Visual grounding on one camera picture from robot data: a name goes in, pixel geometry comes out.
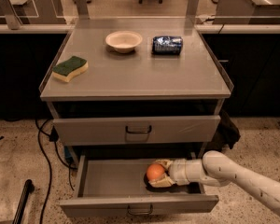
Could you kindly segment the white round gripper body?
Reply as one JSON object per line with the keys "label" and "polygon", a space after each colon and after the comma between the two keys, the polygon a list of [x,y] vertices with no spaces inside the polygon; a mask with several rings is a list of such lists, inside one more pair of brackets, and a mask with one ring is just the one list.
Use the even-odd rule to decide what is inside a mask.
{"label": "white round gripper body", "polygon": [[169,166],[169,176],[178,185],[189,184],[186,176],[186,160],[174,160]]}

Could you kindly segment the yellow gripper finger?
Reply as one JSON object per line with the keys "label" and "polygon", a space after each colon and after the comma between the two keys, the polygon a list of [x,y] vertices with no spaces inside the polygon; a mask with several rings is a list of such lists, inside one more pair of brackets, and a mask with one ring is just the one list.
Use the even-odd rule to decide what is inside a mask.
{"label": "yellow gripper finger", "polygon": [[173,162],[167,159],[160,159],[160,160],[155,160],[155,163],[161,165],[165,171],[168,171]]}
{"label": "yellow gripper finger", "polygon": [[149,180],[148,183],[153,188],[169,188],[175,182],[168,175],[162,175],[160,178]]}

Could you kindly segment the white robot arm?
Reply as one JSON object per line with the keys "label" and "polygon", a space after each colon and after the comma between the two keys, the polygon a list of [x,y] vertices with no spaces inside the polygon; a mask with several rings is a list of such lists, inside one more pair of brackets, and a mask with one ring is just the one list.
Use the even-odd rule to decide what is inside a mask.
{"label": "white robot arm", "polygon": [[195,160],[155,160],[146,177],[153,188],[193,182],[223,187],[232,182],[280,216],[280,182],[244,168],[221,152],[211,150]]}

